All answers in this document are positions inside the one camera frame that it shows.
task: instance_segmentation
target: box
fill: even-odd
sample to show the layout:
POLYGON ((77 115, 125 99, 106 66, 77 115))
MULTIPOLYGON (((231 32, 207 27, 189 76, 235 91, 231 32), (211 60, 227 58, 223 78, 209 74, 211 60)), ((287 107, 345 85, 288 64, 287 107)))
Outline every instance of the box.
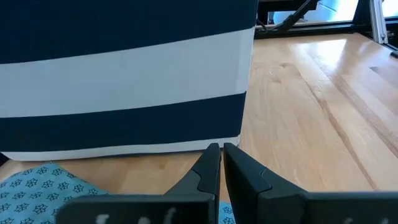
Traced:
POLYGON ((47 161, 239 142, 257 1, 7 1, 0 151, 47 161))

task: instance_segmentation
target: cloth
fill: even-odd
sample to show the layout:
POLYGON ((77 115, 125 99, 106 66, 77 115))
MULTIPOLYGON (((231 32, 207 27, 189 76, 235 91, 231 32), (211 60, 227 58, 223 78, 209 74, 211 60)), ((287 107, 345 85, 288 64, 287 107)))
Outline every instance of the cloth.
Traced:
MULTIPOLYGON (((79 179, 56 164, 16 173, 0 184, 0 224, 54 224, 58 209, 83 195, 104 190, 79 179)), ((230 203, 220 202, 220 224, 235 224, 230 203)))

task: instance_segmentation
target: navy stripe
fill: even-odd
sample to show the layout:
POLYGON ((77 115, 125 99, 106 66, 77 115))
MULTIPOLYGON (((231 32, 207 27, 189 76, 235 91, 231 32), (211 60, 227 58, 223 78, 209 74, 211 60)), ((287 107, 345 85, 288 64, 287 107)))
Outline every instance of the navy stripe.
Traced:
POLYGON ((256 0, 2 0, 0 63, 97 54, 255 25, 256 0))
POLYGON ((236 137, 246 93, 83 114, 0 118, 0 151, 40 152, 236 137))

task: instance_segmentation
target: wooden tabletop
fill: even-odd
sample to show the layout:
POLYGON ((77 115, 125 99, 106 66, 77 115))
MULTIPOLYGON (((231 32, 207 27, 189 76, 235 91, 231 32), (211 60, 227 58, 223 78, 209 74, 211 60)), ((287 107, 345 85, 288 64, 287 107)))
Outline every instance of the wooden tabletop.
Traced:
MULTIPOLYGON (((240 148, 309 191, 398 190, 398 60, 390 52, 359 34, 256 40, 240 148)), ((58 163, 112 193, 162 194, 199 156, 58 163)), ((37 164, 8 161, 0 180, 37 164)), ((229 200, 224 175, 221 199, 229 200)))

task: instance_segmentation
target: black cable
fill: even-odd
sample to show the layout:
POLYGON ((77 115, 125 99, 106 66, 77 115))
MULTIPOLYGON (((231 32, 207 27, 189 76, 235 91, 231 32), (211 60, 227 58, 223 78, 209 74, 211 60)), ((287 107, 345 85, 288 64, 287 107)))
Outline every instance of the black cable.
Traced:
MULTIPOLYGON (((294 24, 297 21, 300 20, 300 18, 302 18, 310 10, 310 8, 313 4, 316 4, 316 2, 318 2, 318 0, 306 0, 304 2, 304 4, 302 4, 301 7, 297 11, 295 11, 293 14, 288 16, 282 23, 280 23, 272 28, 266 29, 265 32, 257 32, 257 33, 265 34, 266 32, 271 32, 271 31, 272 32, 283 32, 283 31, 289 30, 290 28, 292 28, 294 26, 294 24)), ((260 25, 261 24, 264 25, 260 20, 257 20, 257 23, 259 23, 260 25)))
POLYGON ((263 22, 261 22, 259 19, 257 19, 257 23, 264 29, 263 32, 267 32, 268 31, 266 25, 263 22))

